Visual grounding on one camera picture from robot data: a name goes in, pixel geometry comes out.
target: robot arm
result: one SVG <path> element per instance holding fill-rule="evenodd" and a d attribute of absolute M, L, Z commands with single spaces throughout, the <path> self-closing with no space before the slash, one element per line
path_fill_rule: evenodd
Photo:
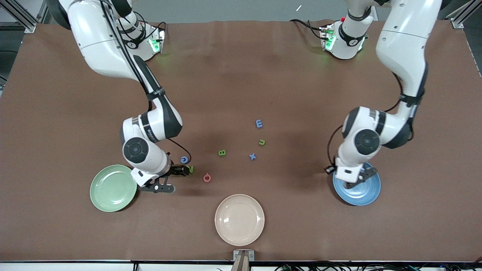
<path fill-rule="evenodd" d="M 177 136 L 182 120 L 144 60 L 131 54 L 121 41 L 116 19 L 131 13 L 130 0 L 61 0 L 60 3 L 89 67 L 105 76 L 138 81 L 147 99 L 155 105 L 153 110 L 126 119 L 120 131 L 122 153 L 134 167 L 131 172 L 134 180 L 143 187 L 151 179 L 171 173 L 169 156 L 155 143 Z"/>
<path fill-rule="evenodd" d="M 425 45 L 441 1 L 391 1 L 392 10 L 378 39 L 376 55 L 402 81 L 398 110 L 389 114 L 358 107 L 348 114 L 342 129 L 344 141 L 335 159 L 336 178 L 348 183 L 364 181 L 367 176 L 361 174 L 363 164 L 382 146 L 394 149 L 409 140 L 417 106 L 425 92 Z"/>

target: cable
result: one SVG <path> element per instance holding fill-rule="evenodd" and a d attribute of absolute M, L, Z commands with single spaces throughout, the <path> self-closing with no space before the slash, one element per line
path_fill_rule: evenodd
<path fill-rule="evenodd" d="M 392 74 L 397 79 L 398 86 L 400 87 L 400 94 L 402 94 L 403 93 L 402 82 L 400 81 L 400 78 L 394 72 L 392 72 Z M 392 111 L 393 109 L 395 109 L 398 106 L 399 103 L 400 103 L 400 100 L 398 100 L 392 107 L 388 108 L 387 110 L 384 110 L 384 112 Z M 330 161 L 330 164 L 332 166 L 335 166 L 335 157 L 332 160 L 331 155 L 330 155 L 330 145 L 331 145 L 331 142 L 332 142 L 333 137 L 335 136 L 336 132 L 338 132 L 338 130 L 340 130 L 342 127 L 343 127 L 343 125 L 341 125 L 341 126 L 339 126 L 338 128 L 335 129 L 335 131 L 333 132 L 333 134 L 330 137 L 330 140 L 328 140 L 328 145 L 326 146 L 326 154 L 328 155 L 328 161 Z M 414 130 L 413 130 L 412 125 L 410 125 L 410 132 L 412 133 L 412 136 L 410 137 L 410 139 L 408 139 L 408 141 L 410 141 L 414 138 Z"/>
<path fill-rule="evenodd" d="M 315 31 L 313 30 L 313 27 L 309 24 L 309 20 L 307 21 L 307 24 L 308 24 L 309 29 L 310 29 L 311 32 L 313 33 L 313 35 L 315 35 L 315 37 L 317 37 L 318 39 L 323 40 L 323 41 L 327 41 L 327 40 L 328 40 L 328 38 L 324 38 L 324 37 L 318 36 L 318 35 L 315 33 Z"/>
<path fill-rule="evenodd" d="M 331 155 L 330 155 L 330 145 L 331 145 L 331 141 L 333 140 L 333 137 L 335 136 L 336 132 L 338 132 L 338 130 L 341 129 L 341 127 L 343 127 L 343 125 L 340 125 L 338 128 L 335 129 L 335 131 L 333 132 L 333 134 L 331 135 L 330 137 L 330 140 L 328 140 L 328 146 L 326 147 L 326 154 L 328 155 L 328 160 L 330 161 L 330 164 L 331 165 L 335 165 L 335 157 L 333 157 L 333 161 L 331 160 Z"/>
<path fill-rule="evenodd" d="M 142 80 L 142 77 L 141 77 L 139 71 L 135 68 L 135 65 L 132 62 L 132 59 L 129 57 L 129 53 L 127 52 L 127 48 L 125 47 L 125 44 L 123 42 L 121 42 L 121 39 L 118 37 L 119 32 L 115 30 L 111 21 L 109 20 L 109 15 L 107 14 L 104 3 L 106 3 L 107 7 L 109 8 L 109 10 L 111 12 L 112 17 L 110 17 L 110 18 L 112 18 L 112 20 L 115 21 L 113 19 L 114 14 L 113 14 L 113 11 L 112 11 L 112 7 L 110 6 L 110 3 L 105 2 L 105 0 L 99 0 L 99 2 L 100 2 L 100 5 L 102 7 L 102 11 L 104 12 L 104 16 L 106 17 L 106 20 L 109 24 L 110 30 L 112 31 L 112 34 L 114 34 L 114 36 L 116 37 L 116 41 L 119 44 L 119 48 L 121 49 L 122 53 L 124 54 L 124 57 L 125 57 L 127 63 L 129 64 L 129 66 L 131 67 L 134 75 L 137 77 L 137 80 L 139 81 L 142 88 L 144 89 L 144 93 L 148 94 L 149 91 L 147 90 L 147 87 L 146 87 L 146 84 L 144 83 L 144 80 Z M 151 111 L 151 110 L 152 110 L 152 101 L 148 101 L 147 111 Z"/>
<path fill-rule="evenodd" d="M 155 28 L 158 29 L 162 24 L 164 24 L 164 27 L 167 28 L 166 22 L 160 22 Z M 146 39 L 150 37 L 154 32 L 156 32 L 156 29 L 154 29 L 149 35 L 147 35 Z"/>
<path fill-rule="evenodd" d="M 305 22 L 303 22 L 302 20 L 298 20 L 298 19 L 293 19 L 293 20 L 290 20 L 290 22 L 297 22 L 297 23 L 301 23 L 302 25 L 306 26 L 306 27 L 309 27 L 313 30 L 320 30 L 319 28 L 316 28 L 316 27 L 312 27 L 311 25 L 308 25 L 306 24 Z"/>
<path fill-rule="evenodd" d="M 189 159 L 188 159 L 187 163 L 184 163 L 183 165 L 189 164 L 191 162 L 191 158 L 192 158 L 191 153 L 185 147 L 181 146 L 181 144 L 175 142 L 174 140 L 172 140 L 170 138 L 168 138 L 167 140 L 169 140 L 169 141 L 173 142 L 174 144 L 178 145 L 181 149 L 183 149 L 187 153 L 187 155 L 189 155 Z"/>
<path fill-rule="evenodd" d="M 318 39 L 324 40 L 324 41 L 327 41 L 327 40 L 328 40 L 328 38 L 324 38 L 324 37 L 318 36 L 318 35 L 315 33 L 315 30 L 318 30 L 318 31 L 319 31 L 319 30 L 320 30 L 320 27 L 325 27 L 325 26 L 330 25 L 330 24 L 323 25 L 323 26 L 320 26 L 320 27 L 316 28 L 316 27 L 312 27 L 312 26 L 311 26 L 311 24 L 309 23 L 309 20 L 307 21 L 307 23 L 305 23 L 305 22 L 303 22 L 303 21 L 301 21 L 301 20 L 298 20 L 298 19 L 290 20 L 290 22 L 301 23 L 302 25 L 308 27 L 308 28 L 311 30 L 311 32 L 313 33 L 313 35 L 315 35 L 315 37 L 317 37 Z"/>
<path fill-rule="evenodd" d="M 398 77 L 398 75 L 396 75 L 394 72 L 392 72 L 393 76 L 395 76 L 395 78 L 397 79 L 397 82 L 398 82 L 398 86 L 400 87 L 400 95 L 402 95 L 403 93 L 403 87 L 402 87 L 402 82 L 400 81 L 400 78 Z M 384 110 L 383 112 L 390 112 L 392 111 L 395 107 L 398 106 L 398 104 L 400 103 L 400 100 L 398 100 L 392 107 L 388 108 L 387 110 Z"/>
<path fill-rule="evenodd" d="M 120 20 L 120 19 L 118 20 L 118 21 L 119 21 L 119 24 L 120 24 L 120 27 L 121 27 L 122 30 L 124 31 L 124 34 L 125 34 L 128 38 L 130 38 L 131 40 L 133 40 L 133 41 L 141 41 L 141 42 L 142 42 L 142 41 L 145 41 L 148 37 L 150 37 L 150 36 L 156 31 L 156 29 L 161 29 L 161 30 L 164 31 L 164 30 L 166 30 L 166 28 L 167 28 L 166 22 L 160 22 L 160 23 L 154 28 L 154 30 L 152 30 L 152 32 L 151 32 L 149 35 L 146 35 L 146 33 L 147 33 L 147 31 L 146 31 L 146 24 L 147 24 L 147 22 L 144 20 L 144 17 L 143 17 L 140 13 L 134 12 L 134 14 L 138 15 L 139 17 L 141 17 L 142 20 L 140 20 L 140 22 L 143 22 L 143 23 L 144 23 L 144 24 L 142 25 L 142 30 L 141 30 L 141 32 L 142 32 L 142 35 L 141 35 L 141 36 L 142 36 L 142 37 L 141 37 L 141 38 L 132 38 L 131 36 L 129 36 L 129 34 L 126 33 L 126 31 L 125 31 L 125 29 L 124 29 L 124 26 L 123 26 L 122 23 L 121 23 L 121 20 Z M 136 27 L 136 26 L 134 26 L 127 18 L 124 17 L 123 19 L 126 20 L 126 21 L 127 21 L 131 26 L 133 26 L 134 28 Z"/>

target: brown table surface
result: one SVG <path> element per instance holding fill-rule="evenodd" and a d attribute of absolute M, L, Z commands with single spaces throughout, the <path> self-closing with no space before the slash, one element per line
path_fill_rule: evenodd
<path fill-rule="evenodd" d="M 323 171 L 328 138 L 351 109 L 397 100 L 397 83 L 375 55 L 382 25 L 373 23 L 348 61 L 322 52 L 295 23 L 169 25 L 164 54 L 148 65 L 183 118 L 176 139 L 195 173 L 170 179 L 175 194 L 141 193 L 116 213 L 97 210 L 89 187 L 102 168 L 127 164 L 118 131 L 147 109 L 143 91 L 90 70 L 71 32 L 37 26 L 0 99 L 0 259 L 230 258 L 236 247 L 218 236 L 214 213 L 237 193 L 265 211 L 263 233 L 247 246 L 258 260 L 476 259 L 481 79 L 464 32 L 448 21 L 437 22 L 427 45 L 414 140 L 372 159 L 379 198 L 344 204 Z M 175 161 L 183 155 L 168 141 L 160 146 Z"/>

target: black cable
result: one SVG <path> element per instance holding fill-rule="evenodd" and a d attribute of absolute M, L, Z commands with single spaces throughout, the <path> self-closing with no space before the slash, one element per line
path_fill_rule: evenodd
<path fill-rule="evenodd" d="M 394 73 L 392 72 L 393 76 L 395 76 L 395 78 L 397 79 L 397 82 L 398 82 L 398 86 L 400 87 L 400 94 L 403 93 L 403 87 L 402 87 L 402 82 L 400 81 L 400 78 Z M 392 111 L 393 109 L 395 109 L 398 104 L 400 103 L 400 100 L 398 100 L 392 107 L 388 108 L 387 110 L 384 110 L 384 112 L 390 112 Z M 328 145 L 326 147 L 326 154 L 328 155 L 328 160 L 330 161 L 330 164 L 331 165 L 335 165 L 335 159 L 333 159 L 332 161 L 332 158 L 331 158 L 331 155 L 330 155 L 330 145 L 331 145 L 331 142 L 333 140 L 333 137 L 335 136 L 336 132 L 338 132 L 338 130 L 341 129 L 341 127 L 343 127 L 343 125 L 341 125 L 340 127 L 338 127 L 334 132 L 333 134 L 331 135 L 330 137 L 330 140 L 328 140 Z M 412 136 L 410 137 L 410 139 L 408 139 L 408 141 L 412 140 L 414 138 L 414 132 L 413 132 L 413 127 L 410 125 L 410 132 L 412 133 Z"/>
<path fill-rule="evenodd" d="M 129 22 L 129 20 L 127 20 L 126 18 L 124 18 L 124 20 L 126 20 L 129 24 L 131 24 L 131 25 L 135 28 L 135 26 L 134 26 L 131 22 Z M 145 36 L 144 36 L 144 35 L 146 34 L 146 25 L 142 25 L 142 31 L 141 31 L 141 32 L 142 32 L 142 38 L 138 39 L 138 38 L 133 38 L 133 37 L 129 36 L 129 34 L 127 34 L 127 32 L 125 31 L 124 26 L 122 25 L 121 20 L 119 19 L 118 21 L 119 21 L 120 27 L 122 28 L 122 31 L 124 31 L 124 34 L 125 34 L 128 38 L 130 38 L 130 39 L 133 40 L 133 41 L 143 41 L 143 40 L 145 40 Z"/>
<path fill-rule="evenodd" d="M 328 155 L 328 160 L 330 161 L 330 164 L 331 165 L 334 165 L 335 164 L 335 157 L 333 157 L 333 161 L 331 160 L 331 155 L 330 155 L 330 145 L 331 145 L 331 141 L 333 140 L 333 137 L 335 136 L 336 132 L 338 132 L 338 130 L 341 129 L 341 127 L 343 127 L 343 125 L 340 125 L 338 128 L 336 128 L 336 130 L 333 132 L 333 134 L 331 135 L 330 137 L 330 140 L 328 140 L 328 146 L 326 147 L 326 154 Z"/>
<path fill-rule="evenodd" d="M 166 22 L 160 22 L 155 28 L 158 29 L 162 24 L 164 24 L 164 27 L 165 27 L 165 28 L 162 28 L 162 30 L 165 30 L 167 28 Z M 149 35 L 147 35 L 146 39 L 150 37 L 150 35 L 152 35 L 156 31 L 156 29 L 154 29 Z"/>
<path fill-rule="evenodd" d="M 309 24 L 309 20 L 307 21 L 307 24 L 308 24 L 309 29 L 310 29 L 311 32 L 313 33 L 313 35 L 315 35 L 315 37 L 317 37 L 318 39 L 323 40 L 323 41 L 329 40 L 328 38 L 324 38 L 324 37 L 318 36 L 318 35 L 315 33 L 315 31 L 313 30 L 313 27 Z"/>
<path fill-rule="evenodd" d="M 141 19 L 142 19 L 141 22 L 147 24 L 146 20 L 144 20 L 144 17 L 143 17 L 139 12 L 134 11 L 134 14 L 138 15 L 139 17 L 141 17 Z M 161 24 L 164 24 L 164 28 L 159 28 L 159 26 L 160 26 Z M 166 22 L 160 22 L 160 23 L 157 25 L 156 28 L 159 28 L 160 30 L 163 30 L 163 31 L 164 31 L 164 30 L 166 30 L 166 28 L 167 28 L 167 24 L 166 24 Z"/>
<path fill-rule="evenodd" d="M 392 72 L 392 74 L 397 79 L 398 86 L 400 87 L 400 95 L 402 95 L 403 94 L 402 82 L 400 81 L 400 78 L 398 77 L 398 75 L 396 75 L 394 72 Z M 384 110 L 383 112 L 386 113 L 386 112 L 392 111 L 395 107 L 398 106 L 399 103 L 400 103 L 400 100 L 398 100 L 392 107 L 388 108 L 387 110 Z"/>
<path fill-rule="evenodd" d="M 424 265 L 422 265 L 421 267 L 417 268 L 418 270 L 424 268 L 426 265 L 428 265 L 428 262 L 424 263 Z"/>
<path fill-rule="evenodd" d="M 328 40 L 328 38 L 324 38 L 324 37 L 318 36 L 318 35 L 315 33 L 315 30 L 318 30 L 318 31 L 319 31 L 319 30 L 320 30 L 320 27 L 325 27 L 325 26 L 327 26 L 327 25 L 323 25 L 323 26 L 320 26 L 320 27 L 316 28 L 316 27 L 312 27 L 312 26 L 311 26 L 311 24 L 309 23 L 309 20 L 307 21 L 307 23 L 305 23 L 305 22 L 303 22 L 303 21 L 301 21 L 301 20 L 298 20 L 298 19 L 290 20 L 290 22 L 301 23 L 302 25 L 308 27 L 308 28 L 311 30 L 311 32 L 313 33 L 313 35 L 315 35 L 315 37 L 317 37 L 318 39 L 324 40 L 324 41 L 327 41 L 327 40 Z"/>
<path fill-rule="evenodd" d="M 341 262 L 339 262 L 338 264 L 341 265 L 341 266 L 344 266 L 344 267 L 348 268 L 348 270 L 352 271 L 351 268 L 350 268 L 350 266 L 348 266 L 348 265 L 346 265 L 346 264 L 344 264 L 344 263 L 341 263 Z"/>
<path fill-rule="evenodd" d="M 184 163 L 183 165 L 189 164 L 191 162 L 191 158 L 192 158 L 191 153 L 185 147 L 181 146 L 181 144 L 175 142 L 174 140 L 172 140 L 170 138 L 168 138 L 168 140 L 173 142 L 174 144 L 178 145 L 181 149 L 183 149 L 187 153 L 187 155 L 189 155 L 189 159 L 188 159 L 187 163 Z"/>
<path fill-rule="evenodd" d="M 99 0 L 99 2 L 100 2 L 100 5 L 102 7 L 102 11 L 104 12 L 104 16 L 106 17 L 106 20 L 109 24 L 110 30 L 112 31 L 112 34 L 114 34 L 114 36 L 116 37 L 116 41 L 119 44 L 119 48 L 121 49 L 122 53 L 124 54 L 124 57 L 125 57 L 127 63 L 129 64 L 129 66 L 131 66 L 131 69 L 134 72 L 134 75 L 137 77 L 137 80 L 139 81 L 142 88 L 144 89 L 144 93 L 149 94 L 149 91 L 147 90 L 147 87 L 146 87 L 146 84 L 144 83 L 144 80 L 142 80 L 142 77 L 141 77 L 139 71 L 135 68 L 134 63 L 132 62 L 132 59 L 129 57 L 129 54 L 127 53 L 127 48 L 125 47 L 125 44 L 123 42 L 121 42 L 121 39 L 116 34 L 118 32 L 115 30 L 114 26 L 111 24 L 111 21 L 109 20 L 109 15 L 107 14 L 106 8 L 104 6 L 104 0 Z M 106 5 L 109 7 L 109 10 L 111 12 L 113 12 L 109 3 L 106 3 Z M 152 110 L 152 101 L 148 101 L 147 110 L 148 111 Z"/>
<path fill-rule="evenodd" d="M 306 27 L 309 27 L 313 30 L 320 30 L 319 28 L 316 28 L 316 27 L 312 27 L 312 26 L 309 26 L 308 24 L 306 24 L 305 22 L 303 22 L 302 20 L 298 20 L 298 19 L 293 19 L 293 20 L 290 20 L 290 22 L 297 22 L 297 23 L 301 23 L 302 25 L 306 26 Z"/>

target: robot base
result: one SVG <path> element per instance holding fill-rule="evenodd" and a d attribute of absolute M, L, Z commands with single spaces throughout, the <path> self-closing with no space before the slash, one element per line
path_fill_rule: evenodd
<path fill-rule="evenodd" d="M 372 165 L 365 163 L 362 171 L 368 168 L 372 168 Z M 369 177 L 364 182 L 352 186 L 350 189 L 347 188 L 347 182 L 335 178 L 335 174 L 333 173 L 333 186 L 342 200 L 355 206 L 364 206 L 374 202 L 381 191 L 380 176 L 378 173 Z"/>
<path fill-rule="evenodd" d="M 321 40 L 321 47 L 323 51 L 330 52 L 338 59 L 350 59 L 362 49 L 365 37 L 358 42 L 356 46 L 347 46 L 346 42 L 341 39 L 340 34 L 338 33 L 340 24 L 341 21 L 337 21 L 334 24 L 320 28 L 320 36 L 328 39 L 327 41 Z"/>
<path fill-rule="evenodd" d="M 132 42 L 127 42 L 127 50 L 131 54 L 140 56 L 144 61 L 148 61 L 157 53 L 162 54 L 162 46 L 164 45 L 164 39 L 166 34 L 166 31 L 159 28 L 156 29 L 150 24 L 146 24 L 146 31 L 147 34 L 152 31 L 154 31 L 154 33 L 152 33 L 152 35 L 142 41 L 137 49 L 134 49 L 135 44 L 133 44 Z M 128 40 L 127 36 L 123 35 L 122 38 Z"/>

